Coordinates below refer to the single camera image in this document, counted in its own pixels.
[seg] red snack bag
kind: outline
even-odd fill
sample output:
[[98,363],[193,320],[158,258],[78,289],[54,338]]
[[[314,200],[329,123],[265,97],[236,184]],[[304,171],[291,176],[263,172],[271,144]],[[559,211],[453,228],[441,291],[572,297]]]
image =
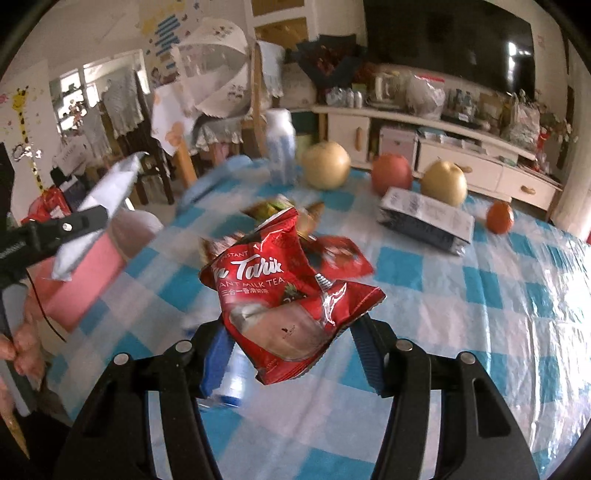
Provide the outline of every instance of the red snack bag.
[[271,217],[200,273],[217,290],[224,325],[265,385],[306,372],[385,298],[377,287],[317,275],[301,249],[297,216],[291,208]]
[[33,201],[29,207],[28,216],[21,223],[31,220],[46,222],[52,218],[64,218],[71,213],[63,192],[57,187],[50,187]]
[[231,247],[244,236],[242,232],[235,232],[232,235],[226,235],[218,240],[201,239],[201,258],[204,263],[209,263],[221,255],[226,248]]
[[320,236],[310,242],[307,248],[320,255],[318,272],[330,280],[363,277],[374,273],[371,263],[350,238]]

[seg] small orange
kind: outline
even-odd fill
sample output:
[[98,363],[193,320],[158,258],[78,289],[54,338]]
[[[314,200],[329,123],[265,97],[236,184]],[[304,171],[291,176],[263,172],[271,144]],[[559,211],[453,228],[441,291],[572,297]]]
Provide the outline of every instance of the small orange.
[[507,202],[497,201],[486,214],[486,227],[497,235],[507,233],[515,223],[513,209]]

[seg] black cable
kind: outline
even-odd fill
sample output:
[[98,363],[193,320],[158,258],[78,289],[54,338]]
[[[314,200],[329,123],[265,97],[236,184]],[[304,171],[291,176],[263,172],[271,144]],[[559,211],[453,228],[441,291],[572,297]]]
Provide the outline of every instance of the black cable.
[[58,332],[56,330],[56,328],[49,322],[47,315],[45,315],[45,310],[43,310],[43,305],[41,305],[41,299],[39,298],[39,294],[37,293],[37,289],[35,288],[35,284],[33,283],[33,279],[29,275],[29,272],[27,272],[27,277],[29,277],[29,281],[31,282],[31,287],[33,287],[33,292],[35,292],[35,298],[37,299],[37,303],[39,304],[39,308],[41,309],[41,313],[43,314],[43,318],[45,318],[45,321],[49,325],[49,328],[53,330],[53,333],[55,333],[61,339],[62,342],[65,342],[66,339],[60,335],[60,332]]

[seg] packaged box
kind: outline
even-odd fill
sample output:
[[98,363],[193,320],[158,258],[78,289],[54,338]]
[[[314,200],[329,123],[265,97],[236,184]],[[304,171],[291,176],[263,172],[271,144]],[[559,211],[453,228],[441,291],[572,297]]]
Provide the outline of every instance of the packaged box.
[[378,222],[456,255],[463,255],[474,234],[474,217],[469,213],[394,187],[382,199]]
[[408,160],[411,170],[417,160],[418,135],[416,130],[384,125],[379,129],[379,154],[402,155]]

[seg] blue cloth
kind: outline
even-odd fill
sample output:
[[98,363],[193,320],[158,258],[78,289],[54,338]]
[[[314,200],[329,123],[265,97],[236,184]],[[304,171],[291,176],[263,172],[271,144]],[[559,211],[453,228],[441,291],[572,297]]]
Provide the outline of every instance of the blue cloth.
[[178,201],[177,214],[180,215],[186,212],[192,204],[199,201],[219,183],[226,180],[233,171],[245,167],[250,162],[251,159],[246,155],[234,155],[213,170],[208,171],[204,176],[197,179],[183,194],[183,197]]
[[[219,316],[217,293],[197,278],[199,239],[252,228],[239,211],[279,193],[268,179],[261,163],[235,171],[160,232],[91,308],[48,374],[73,418],[114,354],[162,353]],[[298,205],[323,199],[318,233],[350,237],[375,266],[361,281],[388,298],[372,317],[429,353],[475,353],[547,477],[591,414],[591,249],[522,213],[510,235],[492,235],[482,220],[490,201],[471,196],[462,208],[477,218],[473,244],[463,257],[447,254],[378,224],[379,199],[358,171],[335,192],[280,190]],[[301,378],[263,386],[254,376],[240,408],[203,415],[225,480],[369,478],[392,401],[373,393],[350,332]],[[425,479],[439,438],[433,396]]]

